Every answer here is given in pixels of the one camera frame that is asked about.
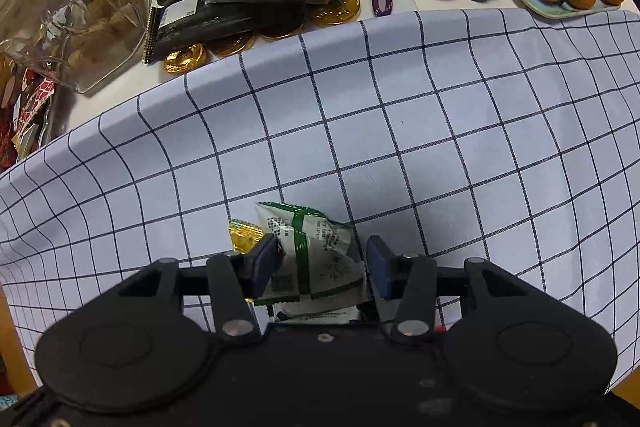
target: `grid pattern cloth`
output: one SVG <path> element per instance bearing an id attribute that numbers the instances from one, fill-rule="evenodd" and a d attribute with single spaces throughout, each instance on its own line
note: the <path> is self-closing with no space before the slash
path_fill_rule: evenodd
<path id="1" fill-rule="evenodd" d="M 155 87 L 0 177 L 0 278 L 41 333 L 161 257 L 204 264 L 255 201 L 318 208 L 443 266 L 490 259 L 638 363 L 640 24 L 409 12 L 275 42 Z M 205 299 L 185 314 L 212 326 Z M 436 312 L 460 317 L 457 299 Z"/>

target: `plate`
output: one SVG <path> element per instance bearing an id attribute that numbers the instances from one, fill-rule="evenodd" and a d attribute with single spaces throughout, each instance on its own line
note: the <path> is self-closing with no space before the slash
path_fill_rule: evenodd
<path id="1" fill-rule="evenodd" d="M 579 17 L 592 13 L 618 10 L 620 6 L 612 6 L 597 0 L 596 4 L 590 10 L 578 10 L 573 8 L 569 3 L 564 1 L 562 4 L 553 4 L 541 0 L 521 0 L 533 12 L 542 15 L 547 19 L 569 19 L 570 17 Z"/>

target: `green striped packet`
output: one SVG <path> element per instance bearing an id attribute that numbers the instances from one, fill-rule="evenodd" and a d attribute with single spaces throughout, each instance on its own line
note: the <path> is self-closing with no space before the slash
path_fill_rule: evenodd
<path id="1" fill-rule="evenodd" d="M 350 227 L 306 206 L 256 203 L 255 208 L 260 227 L 273 233 L 284 251 L 282 265 L 255 305 L 318 301 L 363 285 L 364 263 Z"/>

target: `glass jar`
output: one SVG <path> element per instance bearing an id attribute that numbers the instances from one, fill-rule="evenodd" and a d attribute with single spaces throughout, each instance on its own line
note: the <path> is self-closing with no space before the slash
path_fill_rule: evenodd
<path id="1" fill-rule="evenodd" d="M 151 0 L 0 0 L 0 52 L 85 92 L 142 43 Z"/>

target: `gold coin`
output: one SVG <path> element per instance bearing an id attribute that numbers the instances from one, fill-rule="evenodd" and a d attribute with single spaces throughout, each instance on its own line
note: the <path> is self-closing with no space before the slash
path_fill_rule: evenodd
<path id="1" fill-rule="evenodd" d="M 209 41 L 207 47 L 216 57 L 223 58 L 246 51 L 254 45 L 256 35 L 253 32 L 238 33 Z"/>
<path id="2" fill-rule="evenodd" d="M 173 52 L 164 60 L 164 70 L 169 74 L 181 74 L 195 70 L 207 61 L 207 52 L 202 44 L 193 44 Z"/>
<path id="3" fill-rule="evenodd" d="M 284 21 L 282 24 L 259 29 L 258 34 L 266 41 L 278 41 L 295 35 L 304 25 L 305 15 L 300 12 L 299 14 L 294 14 L 289 20 Z"/>
<path id="4" fill-rule="evenodd" d="M 327 4 L 314 8 L 311 19 L 318 26 L 335 26 L 355 19 L 360 13 L 360 0 L 329 0 Z"/>

